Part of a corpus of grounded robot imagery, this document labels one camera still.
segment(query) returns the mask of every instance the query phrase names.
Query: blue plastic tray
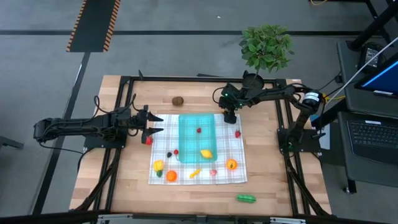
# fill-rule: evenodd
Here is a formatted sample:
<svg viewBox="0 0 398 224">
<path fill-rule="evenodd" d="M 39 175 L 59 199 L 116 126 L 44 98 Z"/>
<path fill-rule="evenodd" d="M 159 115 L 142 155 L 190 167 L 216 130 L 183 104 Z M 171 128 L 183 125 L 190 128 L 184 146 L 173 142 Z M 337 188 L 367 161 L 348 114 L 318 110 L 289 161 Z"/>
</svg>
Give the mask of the blue plastic tray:
<svg viewBox="0 0 398 224">
<path fill-rule="evenodd" d="M 182 163 L 204 163 L 217 160 L 214 114 L 181 114 L 178 117 L 178 159 Z M 213 157 L 205 159 L 200 151 L 208 149 Z"/>
</svg>

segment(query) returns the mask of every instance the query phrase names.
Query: checkered cloth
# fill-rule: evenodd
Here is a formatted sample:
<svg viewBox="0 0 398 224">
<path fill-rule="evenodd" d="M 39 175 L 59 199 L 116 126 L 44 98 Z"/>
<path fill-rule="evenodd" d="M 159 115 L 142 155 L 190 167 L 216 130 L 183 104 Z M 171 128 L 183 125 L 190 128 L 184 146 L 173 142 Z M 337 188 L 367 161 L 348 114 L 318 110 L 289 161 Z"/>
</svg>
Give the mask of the checkered cloth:
<svg viewBox="0 0 398 224">
<path fill-rule="evenodd" d="M 224 122 L 222 114 L 214 114 L 216 140 L 217 140 L 217 161 L 209 163 L 181 163 L 173 154 L 167 158 L 167 153 L 178 149 L 178 116 L 174 114 L 157 114 L 163 122 L 155 122 L 155 128 L 164 128 L 164 131 L 153 135 L 152 154 L 150 157 L 149 184 L 165 185 L 194 185 L 194 184 L 233 184 L 248 181 L 246 175 L 246 162 L 244 158 L 244 148 L 242 137 L 236 138 L 236 130 L 242 131 L 241 120 L 237 114 L 236 124 Z M 157 177 L 154 170 L 154 161 L 163 160 L 164 169 L 162 177 Z M 238 163 L 235 170 L 226 168 L 228 159 L 234 159 Z M 190 174 L 197 169 L 201 172 L 194 178 Z M 217 170 L 215 176 L 210 175 L 210 170 Z M 177 173 L 175 182 L 168 182 L 165 178 L 166 173 L 174 170 Z"/>
</svg>

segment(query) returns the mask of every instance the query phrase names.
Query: green leaves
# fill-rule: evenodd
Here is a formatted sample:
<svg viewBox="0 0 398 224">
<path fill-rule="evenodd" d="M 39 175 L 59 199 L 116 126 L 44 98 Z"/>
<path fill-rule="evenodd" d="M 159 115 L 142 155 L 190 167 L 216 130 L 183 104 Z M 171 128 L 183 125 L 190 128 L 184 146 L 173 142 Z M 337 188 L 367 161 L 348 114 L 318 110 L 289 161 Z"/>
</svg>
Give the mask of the green leaves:
<svg viewBox="0 0 398 224">
<path fill-rule="evenodd" d="M 254 67 L 257 72 L 260 69 L 271 72 L 273 68 L 287 67 L 289 60 L 286 55 L 294 55 L 294 52 L 290 50 L 292 43 L 290 35 L 285 34 L 286 30 L 281 26 L 264 25 L 242 31 L 243 39 L 239 46 L 246 65 Z"/>
</svg>

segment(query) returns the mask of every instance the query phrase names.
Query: red object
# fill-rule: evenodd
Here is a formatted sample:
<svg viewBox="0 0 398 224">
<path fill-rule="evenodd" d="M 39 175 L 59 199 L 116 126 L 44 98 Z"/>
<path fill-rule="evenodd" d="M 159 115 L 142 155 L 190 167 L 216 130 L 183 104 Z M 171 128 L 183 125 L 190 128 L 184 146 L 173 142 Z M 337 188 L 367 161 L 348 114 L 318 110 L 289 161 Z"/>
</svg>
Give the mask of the red object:
<svg viewBox="0 0 398 224">
<path fill-rule="evenodd" d="M 241 132 L 240 132 L 240 131 L 235 131 L 235 137 L 236 137 L 236 138 L 241 137 Z"/>
<path fill-rule="evenodd" d="M 154 140 L 152 139 L 152 137 L 147 137 L 147 141 L 145 142 L 145 144 L 151 145 L 152 142 L 154 142 Z"/>
</svg>

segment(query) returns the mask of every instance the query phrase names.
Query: wooden tabletop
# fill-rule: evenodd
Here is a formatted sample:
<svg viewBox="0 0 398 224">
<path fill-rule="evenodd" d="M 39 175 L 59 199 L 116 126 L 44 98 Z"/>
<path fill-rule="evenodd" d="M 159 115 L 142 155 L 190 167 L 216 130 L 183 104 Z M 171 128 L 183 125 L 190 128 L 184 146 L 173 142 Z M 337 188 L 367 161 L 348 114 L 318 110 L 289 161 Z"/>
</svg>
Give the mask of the wooden tabletop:
<svg viewBox="0 0 398 224">
<path fill-rule="evenodd" d="M 101 107 L 113 110 L 120 76 L 104 76 L 99 98 Z M 221 113 L 211 99 L 215 88 L 225 83 L 204 82 L 134 82 L 136 108 L 148 104 L 153 114 Z M 172 98 L 182 96 L 182 107 L 172 105 Z M 284 122 L 287 118 L 284 103 Z M 259 103 L 238 111 L 241 116 L 248 182 L 226 185 L 149 185 L 150 146 L 141 144 L 141 134 L 128 137 L 121 153 L 112 212 L 173 213 L 211 215 L 278 215 L 290 216 L 289 191 L 284 160 L 279 153 L 276 130 L 277 113 L 274 101 Z M 295 119 L 299 111 L 292 106 Z M 76 208 L 98 182 L 104 149 L 94 149 L 82 160 L 70 208 Z M 330 205 L 319 161 L 310 153 L 300 153 L 305 183 L 318 203 L 327 212 Z M 104 208 L 108 186 L 103 190 L 100 208 Z M 251 194 L 257 202 L 242 203 L 237 194 Z M 302 212 L 300 191 L 296 186 L 299 211 Z"/>
</svg>

